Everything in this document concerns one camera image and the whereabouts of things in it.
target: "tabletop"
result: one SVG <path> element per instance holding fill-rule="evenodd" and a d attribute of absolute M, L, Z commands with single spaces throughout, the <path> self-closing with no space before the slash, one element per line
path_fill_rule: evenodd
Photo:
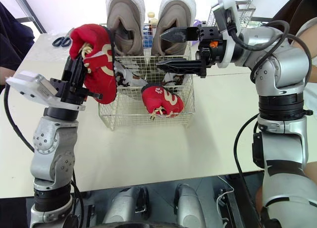
<path fill-rule="evenodd" d="M 54 48 L 56 36 L 42 34 L 17 72 L 28 70 L 46 79 L 61 78 L 69 48 Z M 230 64 L 194 77 L 195 114 L 182 125 L 107 128 L 98 116 L 98 103 L 88 98 L 77 120 L 74 151 L 77 186 L 81 191 L 130 186 L 185 178 L 237 173 L 233 143 L 240 127 L 258 113 L 258 96 L 249 69 Z M 25 138 L 33 133 L 45 106 L 10 90 L 9 108 Z M 252 160 L 253 126 L 240 137 L 242 170 L 259 168 Z M 317 161 L 317 120 L 308 117 L 309 161 Z M 33 196 L 30 165 L 33 154 L 10 126 L 0 95 L 0 198 Z"/>

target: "white wall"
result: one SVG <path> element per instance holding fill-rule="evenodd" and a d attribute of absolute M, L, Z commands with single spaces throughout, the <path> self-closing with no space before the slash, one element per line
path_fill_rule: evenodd
<path fill-rule="evenodd" d="M 256 6 L 253 16 L 272 18 L 289 0 L 253 0 Z"/>
<path fill-rule="evenodd" d="M 27 0 L 47 32 L 67 32 L 85 23 L 106 22 L 106 0 Z M 153 11 L 156 18 L 161 0 L 144 0 L 146 13 Z M 195 0 L 196 19 L 207 20 L 210 0 Z M 272 17 L 288 0 L 254 0 L 254 16 Z"/>
<path fill-rule="evenodd" d="M 0 1 L 15 18 L 26 17 L 26 14 L 20 8 L 16 0 L 0 0 Z"/>

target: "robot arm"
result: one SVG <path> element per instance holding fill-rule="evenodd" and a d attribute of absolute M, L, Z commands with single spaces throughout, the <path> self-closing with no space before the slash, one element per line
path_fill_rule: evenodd
<path fill-rule="evenodd" d="M 22 72 L 6 82 L 29 100 L 48 106 L 33 136 L 34 200 L 31 228 L 77 228 L 78 219 L 71 214 L 73 198 L 70 184 L 75 163 L 76 121 L 87 96 L 102 95 L 83 88 L 87 69 L 82 58 L 68 58 L 61 80 L 47 81 L 43 76 Z"/>
<path fill-rule="evenodd" d="M 303 172 L 308 160 L 306 116 L 312 114 L 303 109 L 303 90 L 311 68 L 309 52 L 292 47 L 285 37 L 279 42 L 283 34 L 275 28 L 247 28 L 239 34 L 240 23 L 232 0 L 218 0 L 213 10 L 217 27 L 203 23 L 187 29 L 173 28 L 161 35 L 172 42 L 179 39 L 180 33 L 185 35 L 183 39 L 199 39 L 196 60 L 170 59 L 158 67 L 173 73 L 195 73 L 202 78 L 206 67 L 215 63 L 226 67 L 228 62 L 234 62 L 252 69 L 251 79 L 259 95 L 261 130 L 254 134 L 253 160 L 264 169 L 262 226 L 314 227 L 317 186 Z"/>

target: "white wire basket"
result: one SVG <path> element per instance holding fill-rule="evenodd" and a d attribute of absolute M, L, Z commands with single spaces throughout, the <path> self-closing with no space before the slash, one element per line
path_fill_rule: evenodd
<path fill-rule="evenodd" d="M 246 28 L 251 21 L 251 17 L 253 16 L 256 7 L 251 4 L 250 1 L 236 1 L 236 5 L 238 8 L 238 16 L 240 19 L 241 28 Z M 210 10 L 209 18 L 207 21 L 207 26 L 215 26 L 216 19 L 212 10 Z"/>
<path fill-rule="evenodd" d="M 130 69 L 133 74 L 145 79 L 148 83 L 161 83 L 166 72 L 158 69 L 156 63 L 170 58 L 191 58 L 190 44 L 186 45 L 185 54 L 181 56 L 151 56 L 151 39 L 145 40 L 144 34 L 144 56 L 140 57 L 115 57 L 125 68 Z M 159 117 L 150 119 L 146 107 L 142 101 L 142 87 L 117 87 L 115 100 L 107 105 L 99 104 L 99 116 L 104 124 L 111 130 L 118 126 L 136 125 L 171 125 L 182 124 L 187 126 L 194 109 L 194 87 L 193 78 L 190 75 L 186 83 L 177 86 L 164 86 L 166 90 L 178 95 L 184 102 L 183 111 L 176 117 Z"/>

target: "shoelace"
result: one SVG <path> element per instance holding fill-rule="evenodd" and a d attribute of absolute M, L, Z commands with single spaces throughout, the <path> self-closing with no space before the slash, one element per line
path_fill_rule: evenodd
<path fill-rule="evenodd" d="M 165 110 L 164 107 L 160 106 L 159 108 L 156 108 L 152 113 L 151 113 L 151 117 L 150 119 L 151 120 L 154 120 L 156 115 L 157 115 L 157 112 L 159 112 L 160 115 L 158 115 L 159 117 L 171 117 L 173 115 L 173 111 L 171 111 L 168 115 L 166 116 L 163 116 L 163 111 L 162 110 Z"/>
<path fill-rule="evenodd" d="M 93 46 L 87 42 L 85 42 L 82 46 L 82 48 L 79 50 L 79 52 L 81 51 L 81 56 L 84 58 L 86 58 L 86 54 L 89 54 L 93 51 Z M 89 67 L 89 63 L 85 63 L 84 66 L 87 68 L 87 72 L 91 73 L 91 69 L 88 68 Z"/>

